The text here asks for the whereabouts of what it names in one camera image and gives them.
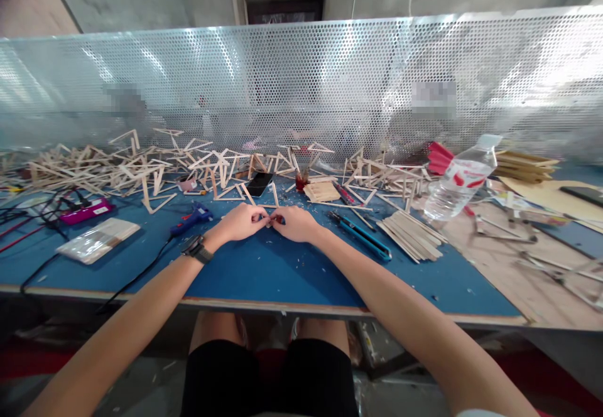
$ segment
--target leg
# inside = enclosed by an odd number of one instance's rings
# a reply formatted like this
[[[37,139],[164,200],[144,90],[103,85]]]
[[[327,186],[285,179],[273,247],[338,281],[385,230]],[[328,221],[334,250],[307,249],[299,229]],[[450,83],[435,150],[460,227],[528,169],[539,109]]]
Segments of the leg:
[[[287,351],[279,412],[311,417],[358,415],[343,321],[309,318]]]
[[[336,346],[350,357],[350,345],[347,341],[347,326],[342,320],[322,320],[303,318],[300,320],[298,339],[315,338]]]
[[[258,414],[258,384],[258,361],[243,344],[235,314],[200,312],[190,343],[181,415]]]
[[[242,347],[245,346],[234,313],[211,311],[198,313],[188,353],[192,353],[211,340],[228,340]]]

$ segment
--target watch strap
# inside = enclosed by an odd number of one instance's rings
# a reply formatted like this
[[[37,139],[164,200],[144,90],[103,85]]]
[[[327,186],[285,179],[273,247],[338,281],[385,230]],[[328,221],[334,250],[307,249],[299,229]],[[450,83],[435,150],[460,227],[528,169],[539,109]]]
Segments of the watch strap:
[[[203,264],[208,264],[211,262],[212,258],[214,258],[214,255],[208,251],[203,244],[201,244],[199,247],[200,249],[193,254],[193,257]]]

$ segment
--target metal mesh screen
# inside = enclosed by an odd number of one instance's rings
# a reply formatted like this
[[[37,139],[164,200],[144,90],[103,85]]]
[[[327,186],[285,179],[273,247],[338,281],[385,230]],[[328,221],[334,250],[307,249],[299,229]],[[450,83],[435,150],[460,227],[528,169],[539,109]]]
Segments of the metal mesh screen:
[[[0,79],[2,148],[132,128],[169,147],[164,127],[236,151],[317,141],[333,160],[482,133],[603,158],[601,7],[4,40]]]

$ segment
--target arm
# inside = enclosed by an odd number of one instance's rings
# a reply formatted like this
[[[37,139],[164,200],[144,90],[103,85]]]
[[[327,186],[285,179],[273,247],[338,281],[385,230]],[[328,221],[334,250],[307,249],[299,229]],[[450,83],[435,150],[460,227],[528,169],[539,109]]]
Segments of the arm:
[[[267,216],[263,208],[242,203],[205,234],[204,246],[215,252],[228,241],[244,239],[264,227]],[[161,329],[202,268],[201,262],[186,256],[170,263],[86,342],[24,415],[92,415],[109,387]]]
[[[430,371],[453,415],[484,409],[507,417],[537,416],[492,357],[413,288],[319,225],[310,213],[281,207],[271,217],[285,237],[309,242],[329,257],[379,322]]]

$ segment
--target plastic water bottle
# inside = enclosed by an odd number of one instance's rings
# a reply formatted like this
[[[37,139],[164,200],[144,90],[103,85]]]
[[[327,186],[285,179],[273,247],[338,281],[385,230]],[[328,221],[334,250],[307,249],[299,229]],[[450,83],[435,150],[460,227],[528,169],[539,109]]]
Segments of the plastic water bottle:
[[[494,148],[501,140],[502,136],[483,134],[475,146],[452,158],[446,174],[425,202],[425,217],[449,220],[460,213],[496,169]]]

